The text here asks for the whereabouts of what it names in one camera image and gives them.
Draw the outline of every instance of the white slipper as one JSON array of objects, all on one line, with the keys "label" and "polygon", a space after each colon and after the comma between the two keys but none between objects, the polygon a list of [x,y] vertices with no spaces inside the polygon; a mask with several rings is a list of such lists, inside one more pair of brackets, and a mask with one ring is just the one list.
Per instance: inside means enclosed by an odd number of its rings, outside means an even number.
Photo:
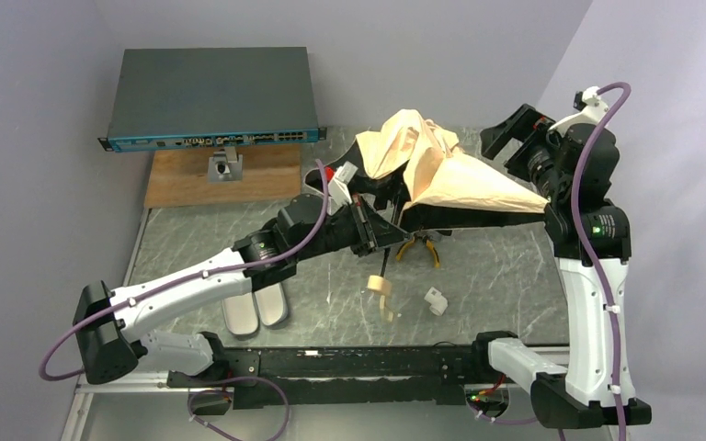
[{"label": "white slipper", "polygon": [[258,315],[253,294],[247,293],[222,300],[226,328],[237,336],[247,336],[258,331]]},{"label": "white slipper", "polygon": [[288,302],[280,283],[256,291],[256,306],[265,326],[274,326],[288,317]]}]

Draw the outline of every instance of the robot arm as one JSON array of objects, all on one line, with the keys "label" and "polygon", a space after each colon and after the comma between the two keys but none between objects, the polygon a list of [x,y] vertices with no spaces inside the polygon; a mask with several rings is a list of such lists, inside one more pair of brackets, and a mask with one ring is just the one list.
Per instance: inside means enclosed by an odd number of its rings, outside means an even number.
[{"label": "robot arm", "polygon": [[[522,142],[505,166],[516,177],[531,182],[550,203],[544,214],[503,213],[478,209],[416,206],[399,216],[409,194],[400,170],[378,180],[363,172],[356,143],[330,170],[314,171],[305,179],[320,187],[320,173],[334,174],[329,183],[332,200],[320,231],[298,253],[274,261],[301,242],[322,211],[323,200],[299,195],[259,231],[230,248],[175,274],[131,287],[110,290],[103,282],[83,290],[74,316],[78,323],[113,304],[128,306],[76,333],[87,381],[101,384],[118,379],[139,365],[142,369],[174,370],[193,379],[225,378],[222,344],[210,333],[178,335],[155,331],[162,323],[204,304],[255,292],[296,274],[301,260],[343,248],[363,256],[398,245],[421,230],[483,228],[542,221],[553,242],[554,256],[567,297],[570,324],[570,363],[560,367],[523,345],[511,333],[482,333],[473,343],[478,366],[506,374],[529,391],[542,425],[551,428],[598,427],[616,424],[614,394],[626,403],[627,424],[650,422],[650,407],[635,398],[621,345],[620,384],[611,384],[612,342],[609,313],[601,283],[580,246],[570,216],[569,194],[578,156],[607,105],[596,89],[579,93],[579,113],[556,122],[524,105],[502,124],[481,132],[484,157],[493,159],[511,140]],[[619,159],[615,137],[604,130],[595,143],[581,185],[584,231],[601,259],[610,285],[617,293],[617,314],[623,334],[623,287],[631,255],[629,223],[623,210],[605,198],[609,178]],[[370,204],[361,195],[374,196]],[[391,204],[395,222],[378,210]],[[261,266],[230,272],[225,266]],[[160,293],[141,300],[143,293]]]},{"label": "robot arm", "polygon": [[[545,362],[515,335],[479,334],[485,362],[529,391],[538,420],[550,428],[588,428],[623,423],[616,414],[616,395],[624,405],[626,424],[648,424],[650,407],[635,398],[624,339],[624,282],[632,254],[629,221],[622,209],[605,198],[619,160],[615,136],[601,132],[579,186],[583,230],[572,221],[570,189],[586,141],[609,107],[590,87],[575,96],[578,113],[553,121],[524,105],[505,122],[481,132],[482,155],[494,157],[511,140],[521,147],[505,162],[508,172],[531,182],[549,200],[545,230],[567,299],[570,362],[567,369]],[[615,297],[608,310],[602,282],[579,235],[589,239]],[[621,372],[613,383],[615,336],[609,315],[615,313],[621,333]]]}]

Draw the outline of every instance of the marble table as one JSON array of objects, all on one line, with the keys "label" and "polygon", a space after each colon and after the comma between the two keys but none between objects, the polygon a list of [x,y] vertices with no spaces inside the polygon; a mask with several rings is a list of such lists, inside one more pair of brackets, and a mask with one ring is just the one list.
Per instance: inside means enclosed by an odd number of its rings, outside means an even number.
[{"label": "marble table", "polygon": [[[331,128],[326,141],[304,145],[302,174],[314,167],[314,158],[336,159],[355,134],[366,129]],[[465,151],[479,151],[479,129],[448,129],[459,134]],[[499,163],[489,164],[503,170]],[[131,283],[170,274],[219,253],[260,228],[286,203],[152,209]],[[224,345],[253,347],[469,344],[477,333],[495,330],[515,332],[531,345],[569,342],[566,302],[541,224],[457,231],[436,246],[441,268],[434,268],[420,244],[402,262],[391,254],[386,277],[393,283],[391,307],[401,314],[392,323],[381,321],[378,298],[366,290],[369,275],[380,272],[382,254],[357,258],[346,249],[299,263],[297,276],[283,282],[290,317],[274,329],[262,325],[248,339],[234,338],[225,328],[220,302],[161,329],[183,334],[212,331]],[[431,287],[448,299],[442,316],[433,315],[423,299]]]}]

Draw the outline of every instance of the white wall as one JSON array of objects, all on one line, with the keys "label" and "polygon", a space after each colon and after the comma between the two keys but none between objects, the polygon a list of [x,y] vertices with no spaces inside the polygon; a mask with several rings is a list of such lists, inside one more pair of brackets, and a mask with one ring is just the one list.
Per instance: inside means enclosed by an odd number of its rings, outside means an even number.
[{"label": "white wall", "polygon": [[595,0],[539,109],[561,117],[576,89],[618,80],[632,96],[609,125],[610,194],[632,222],[627,346],[654,406],[633,433],[706,439],[706,1]]},{"label": "white wall", "polygon": [[591,0],[96,2],[126,48],[307,46],[321,124],[484,126],[540,97]]},{"label": "white wall", "polygon": [[[120,57],[92,0],[0,1],[0,440],[59,438],[74,381],[41,381],[40,358],[128,262],[147,157],[96,141]],[[51,370],[79,366],[71,343]]]}]

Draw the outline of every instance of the crumpled paper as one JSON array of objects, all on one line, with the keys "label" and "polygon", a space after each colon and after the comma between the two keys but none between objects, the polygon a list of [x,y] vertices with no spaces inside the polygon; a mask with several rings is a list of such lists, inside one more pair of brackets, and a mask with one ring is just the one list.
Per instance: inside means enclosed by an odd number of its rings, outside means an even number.
[{"label": "crumpled paper", "polygon": [[460,209],[542,213],[548,200],[466,154],[456,133],[417,110],[403,109],[380,131],[356,135],[364,171],[380,179],[407,163],[404,182],[416,204]]}]

